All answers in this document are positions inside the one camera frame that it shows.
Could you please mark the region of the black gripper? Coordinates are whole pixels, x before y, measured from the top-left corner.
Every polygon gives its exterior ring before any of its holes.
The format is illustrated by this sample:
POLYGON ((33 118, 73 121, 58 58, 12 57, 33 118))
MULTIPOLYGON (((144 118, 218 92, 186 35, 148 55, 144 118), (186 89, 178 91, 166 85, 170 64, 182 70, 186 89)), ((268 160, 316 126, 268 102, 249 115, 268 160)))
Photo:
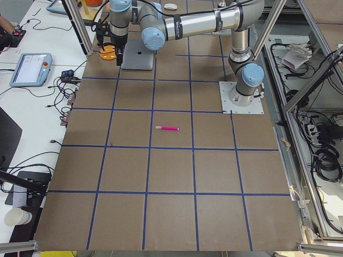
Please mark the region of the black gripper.
POLYGON ((125 47, 128 40, 128 26, 116 27, 110 25, 109 35, 112 44, 116 47, 116 64, 121 66, 123 63, 123 47, 125 47))

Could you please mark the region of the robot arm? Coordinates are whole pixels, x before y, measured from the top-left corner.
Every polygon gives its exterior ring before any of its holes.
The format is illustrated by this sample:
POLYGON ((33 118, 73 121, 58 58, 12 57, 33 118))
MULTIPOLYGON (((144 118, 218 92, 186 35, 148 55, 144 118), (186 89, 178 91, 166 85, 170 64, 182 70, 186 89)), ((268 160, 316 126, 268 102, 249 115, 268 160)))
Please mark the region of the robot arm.
POLYGON ((163 14, 155 3, 148 1, 110 1, 109 7, 109 36, 115 47, 117 65, 123 62, 130 24, 139 25, 145 47, 153 51, 167 41, 230 29, 229 64, 237 83, 229 99, 239 107, 251 104, 264 71, 252 61, 249 29, 261 16, 264 1, 234 1, 228 7, 184 14, 163 14))

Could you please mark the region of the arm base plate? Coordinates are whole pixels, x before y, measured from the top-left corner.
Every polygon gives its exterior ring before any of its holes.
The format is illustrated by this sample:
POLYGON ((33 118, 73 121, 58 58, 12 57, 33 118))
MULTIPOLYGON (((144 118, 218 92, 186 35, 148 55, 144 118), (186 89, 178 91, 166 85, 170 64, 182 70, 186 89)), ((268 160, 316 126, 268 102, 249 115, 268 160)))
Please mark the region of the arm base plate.
POLYGON ((236 90, 236 82, 220 81, 220 97, 223 114, 263 115, 262 98, 264 97, 264 85, 262 91, 256 88, 254 95, 243 96, 236 90))

